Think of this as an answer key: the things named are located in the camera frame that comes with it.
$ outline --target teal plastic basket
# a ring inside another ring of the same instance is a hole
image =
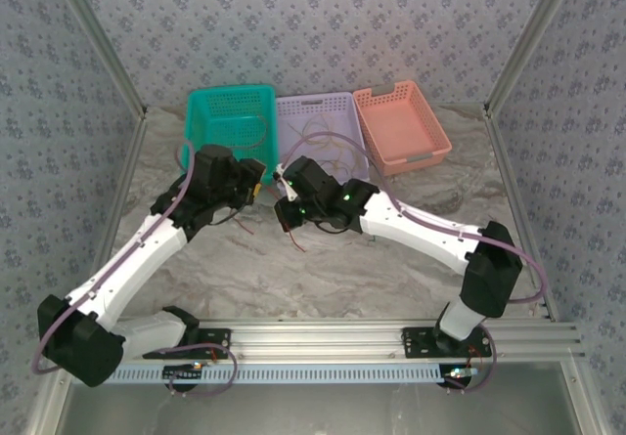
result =
[[[279,161],[276,95],[268,85],[223,86],[189,95],[185,138],[195,150],[213,144],[229,147],[236,159],[265,164],[263,184],[272,182]],[[183,151],[187,168],[189,153]]]

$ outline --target white marble floor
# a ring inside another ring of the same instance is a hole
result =
[[[446,160],[395,176],[400,199],[474,225],[505,224],[517,241],[513,215],[479,112],[436,109],[453,149]],[[149,206],[177,178],[173,153],[184,117],[149,109],[115,248],[127,241]],[[436,318],[460,291],[462,277],[406,246],[355,233],[326,235],[312,225],[294,232],[300,252],[278,224],[274,199],[262,193],[235,222],[205,228],[170,258],[138,293],[125,314],[143,316],[177,305],[201,318]],[[526,270],[514,296],[533,293]],[[510,305],[508,316],[539,316],[537,305]]]

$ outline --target pink plastic basket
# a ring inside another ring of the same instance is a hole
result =
[[[385,176],[440,163],[452,150],[415,82],[354,92],[365,140]]]
[[[290,96],[276,99],[277,129],[281,162],[291,147],[313,132],[331,130],[345,135],[365,148],[359,128],[359,119],[350,93]],[[341,139],[320,137],[302,144],[290,162],[300,155],[318,161],[324,170],[335,176],[340,183],[350,178],[368,181],[369,163]]]

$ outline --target plastic basket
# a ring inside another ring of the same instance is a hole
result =
[[[350,93],[277,98],[276,107],[281,161],[302,136],[325,130],[345,135],[365,148]],[[341,139],[310,139],[295,151],[290,162],[300,155],[315,159],[340,183],[350,178],[369,180],[368,159]]]
[[[452,150],[415,82],[354,92],[365,140],[385,176],[440,163]]]
[[[189,95],[185,138],[194,149],[223,145],[236,159],[254,158],[267,170],[262,182],[270,184],[278,164],[276,96],[268,85],[224,86]],[[183,153],[187,167],[189,154]]]

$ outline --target lavender plastic basket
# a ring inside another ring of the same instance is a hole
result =
[[[281,162],[291,147],[313,132],[331,130],[351,138],[365,148],[359,118],[350,93],[290,96],[276,99],[277,129]],[[337,138],[319,137],[302,144],[290,162],[305,155],[316,160],[340,183],[350,178],[368,181],[368,159]]]

